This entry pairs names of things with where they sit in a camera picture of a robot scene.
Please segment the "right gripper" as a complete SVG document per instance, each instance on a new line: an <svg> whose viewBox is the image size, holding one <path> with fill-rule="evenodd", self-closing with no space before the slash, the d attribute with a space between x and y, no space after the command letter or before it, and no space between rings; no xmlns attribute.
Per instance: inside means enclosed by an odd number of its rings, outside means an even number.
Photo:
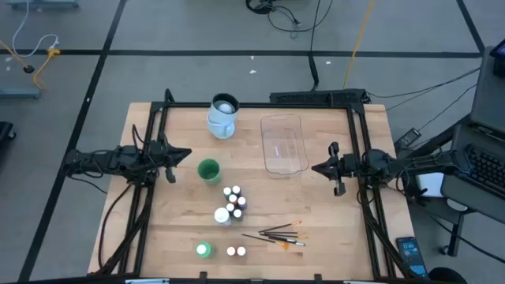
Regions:
<svg viewBox="0 0 505 284"><path fill-rule="evenodd" d="M346 193L346 186L342 177L353 178L357 170L357 163L353 154L345 154L339 158L339 144L332 142L329 146L330 158L322 163L312 166L312 170L325 177L331 177L335 181L335 196L343 196Z"/></svg>

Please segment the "green plastic cup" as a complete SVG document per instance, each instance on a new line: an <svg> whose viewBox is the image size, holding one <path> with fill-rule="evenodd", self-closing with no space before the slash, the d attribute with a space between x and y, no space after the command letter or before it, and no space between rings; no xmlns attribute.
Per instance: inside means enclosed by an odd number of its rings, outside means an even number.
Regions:
<svg viewBox="0 0 505 284"><path fill-rule="evenodd" d="M217 185L221 181L220 166L214 159L204 159L197 167L199 177L208 185Z"/></svg>

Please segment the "clear plastic bin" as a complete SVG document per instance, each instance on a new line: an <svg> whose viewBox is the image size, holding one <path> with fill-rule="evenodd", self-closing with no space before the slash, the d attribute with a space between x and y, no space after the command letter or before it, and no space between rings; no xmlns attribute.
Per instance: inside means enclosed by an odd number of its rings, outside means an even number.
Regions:
<svg viewBox="0 0 505 284"><path fill-rule="evenodd" d="M298 115L262 117L260 129L265 170L270 178L295 177L308 168L301 118Z"/></svg>

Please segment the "thin brush orange tip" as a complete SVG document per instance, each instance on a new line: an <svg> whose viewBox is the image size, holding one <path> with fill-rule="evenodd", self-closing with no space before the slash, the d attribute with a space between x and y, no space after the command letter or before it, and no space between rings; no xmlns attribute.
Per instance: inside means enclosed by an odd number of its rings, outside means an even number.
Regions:
<svg viewBox="0 0 505 284"><path fill-rule="evenodd" d="M285 227L288 227L288 226L297 226L297 225L300 225L300 224L302 224L302 221L295 221L295 222L287 223L285 225L275 226L275 227L268 228L268 229L265 229L265 230L260 230L260 231L258 231L258 233L264 233L264 232L268 232L268 231L272 231L272 230L282 229L282 228L285 228Z"/></svg>

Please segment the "black brush gold ferrule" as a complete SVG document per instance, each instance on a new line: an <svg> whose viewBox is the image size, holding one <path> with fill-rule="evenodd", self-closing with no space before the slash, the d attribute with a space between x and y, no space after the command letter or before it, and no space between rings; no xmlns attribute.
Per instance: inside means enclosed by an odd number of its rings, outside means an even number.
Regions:
<svg viewBox="0 0 505 284"><path fill-rule="evenodd" d="M307 233L299 233L299 232L275 232L275 231L268 231L268 232L264 232L264 233L260 233L260 235L264 235L264 236L268 236L268 235L273 235L273 234L276 234L276 235L294 235L294 236L299 236L299 237L303 237L303 239L308 239L308 235Z"/></svg>

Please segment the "black brush silver ferrule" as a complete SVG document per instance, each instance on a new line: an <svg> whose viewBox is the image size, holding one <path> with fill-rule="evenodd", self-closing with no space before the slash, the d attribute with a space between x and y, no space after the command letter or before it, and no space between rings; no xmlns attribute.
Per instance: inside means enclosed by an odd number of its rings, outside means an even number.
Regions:
<svg viewBox="0 0 505 284"><path fill-rule="evenodd" d="M296 241L296 240L290 239L290 238L276 237L276 236L268 236L268 238L272 239L272 240L275 240L275 241L281 241L281 242L284 242L284 243L290 243L290 244L293 244L293 245L306 246L305 243L302 243L300 241Z"/></svg>

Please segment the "large green paint bottle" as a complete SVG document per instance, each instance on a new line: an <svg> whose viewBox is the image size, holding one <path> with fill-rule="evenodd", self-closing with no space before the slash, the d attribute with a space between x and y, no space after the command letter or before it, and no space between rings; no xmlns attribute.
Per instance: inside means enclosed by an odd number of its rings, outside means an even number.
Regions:
<svg viewBox="0 0 505 284"><path fill-rule="evenodd" d="M196 245L196 255L202 259L213 257L215 253L215 246L207 241L199 242Z"/></svg>

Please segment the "black power strip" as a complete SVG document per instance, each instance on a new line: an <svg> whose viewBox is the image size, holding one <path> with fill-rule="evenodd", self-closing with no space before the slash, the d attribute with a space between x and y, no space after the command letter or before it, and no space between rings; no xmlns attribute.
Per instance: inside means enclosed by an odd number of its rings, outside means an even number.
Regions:
<svg viewBox="0 0 505 284"><path fill-rule="evenodd" d="M272 92L269 99L271 103L308 103L325 104L328 106L351 103L371 103L367 91L357 88L308 92Z"/></svg>

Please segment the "black power adapter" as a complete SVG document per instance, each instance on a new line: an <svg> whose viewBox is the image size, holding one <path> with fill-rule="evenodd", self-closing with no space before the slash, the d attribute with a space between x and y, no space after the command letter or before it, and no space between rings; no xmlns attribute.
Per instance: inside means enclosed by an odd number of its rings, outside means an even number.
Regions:
<svg viewBox="0 0 505 284"><path fill-rule="evenodd" d="M411 128L408 130L405 134L403 134L400 138L398 138L394 146L395 148L407 148L409 147L413 142L418 140L421 137L421 133L416 130L415 128Z"/></svg>

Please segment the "white box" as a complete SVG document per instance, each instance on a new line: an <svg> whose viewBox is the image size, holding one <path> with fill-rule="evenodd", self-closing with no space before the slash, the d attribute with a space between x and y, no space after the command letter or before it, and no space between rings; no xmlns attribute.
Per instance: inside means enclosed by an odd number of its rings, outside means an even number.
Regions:
<svg viewBox="0 0 505 284"><path fill-rule="evenodd" d="M430 173L417 175L417 183L421 190L422 196L427 197L442 197L441 188L443 184L444 174Z"/></svg>

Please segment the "black smartphone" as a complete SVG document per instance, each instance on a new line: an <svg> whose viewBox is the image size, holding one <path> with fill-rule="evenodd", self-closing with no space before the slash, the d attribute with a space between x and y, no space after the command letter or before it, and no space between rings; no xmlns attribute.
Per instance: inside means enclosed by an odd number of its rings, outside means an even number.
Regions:
<svg viewBox="0 0 505 284"><path fill-rule="evenodd" d="M428 277L428 272L421 255L417 240L415 237L399 237L396 239L398 251L403 262L418 276Z"/></svg>

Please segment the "black laptop stand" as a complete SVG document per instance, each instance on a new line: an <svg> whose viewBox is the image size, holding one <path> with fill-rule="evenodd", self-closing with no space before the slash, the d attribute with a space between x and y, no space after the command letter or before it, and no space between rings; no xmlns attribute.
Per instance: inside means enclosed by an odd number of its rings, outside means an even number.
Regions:
<svg viewBox="0 0 505 284"><path fill-rule="evenodd" d="M440 151L442 146L453 140L456 127L468 125L469 122L470 119L467 114L440 134L420 142L416 148L407 148L406 158L431 155L433 152ZM464 211L455 210L441 197L420 197L417 200L417 204L427 211L429 217L433 217L436 221L443 219L452 225L450 229L447 229L447 232L450 234L449 244L440 247L439 251L443 255L457 256L460 243L459 237L462 233L464 219L472 211L470 209L465 209Z"/></svg>

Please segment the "grey-blue metal table foot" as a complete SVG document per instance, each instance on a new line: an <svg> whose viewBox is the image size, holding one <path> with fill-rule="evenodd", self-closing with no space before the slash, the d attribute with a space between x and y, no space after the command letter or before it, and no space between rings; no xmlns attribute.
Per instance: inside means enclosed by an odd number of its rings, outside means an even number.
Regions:
<svg viewBox="0 0 505 284"><path fill-rule="evenodd" d="M79 8L78 0L4 0L12 9L31 9L31 8Z"/></svg>
<svg viewBox="0 0 505 284"><path fill-rule="evenodd" d="M38 99L41 91L36 88L0 88L0 99Z"/></svg>

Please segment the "black tablet blue screen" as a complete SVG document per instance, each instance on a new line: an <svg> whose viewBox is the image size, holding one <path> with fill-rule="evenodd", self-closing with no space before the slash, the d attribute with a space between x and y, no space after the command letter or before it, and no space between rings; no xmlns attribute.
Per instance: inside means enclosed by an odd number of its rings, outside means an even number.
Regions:
<svg viewBox="0 0 505 284"><path fill-rule="evenodd" d="M497 44L489 55L495 60L493 65L494 75L505 78L505 39Z"/></svg>

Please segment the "black aluminium table frame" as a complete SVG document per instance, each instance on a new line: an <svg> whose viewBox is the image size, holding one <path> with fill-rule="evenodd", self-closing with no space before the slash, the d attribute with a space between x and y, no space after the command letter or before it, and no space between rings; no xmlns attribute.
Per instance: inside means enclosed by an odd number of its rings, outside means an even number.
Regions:
<svg viewBox="0 0 505 284"><path fill-rule="evenodd" d="M270 178L264 167L260 119L275 114L301 118L305 152L310 165L325 161L332 142L341 153L366 146L394 152L384 106L368 104L362 112L325 106L287 106L244 103L238 111L236 132L228 140L215 139L206 129L207 110L195 104L176 103L168 112L166 135L192 153L175 169L175 183L160 177L155 183L153 205L145 243L133 243L126 269L145 278L169 278L172 282L195 279L205 273L209 282L308 281L321 275L325 281L371 280L379 275L400 276L400 269L386 254L378 237L365 225L357 202L356 179L345 182L346 193L335 196L334 183L313 170L291 178ZM218 162L221 181L206 184L197 167L204 159ZM225 187L239 186L246 198L243 220L230 213L231 224L221 226L215 210L229 203ZM275 232L303 232L297 239L306 246L287 250L266 241L258 231L302 221ZM196 245L215 246L213 257L196 255ZM245 256L228 256L228 247L243 246ZM142 263L136 266L135 259Z"/></svg>

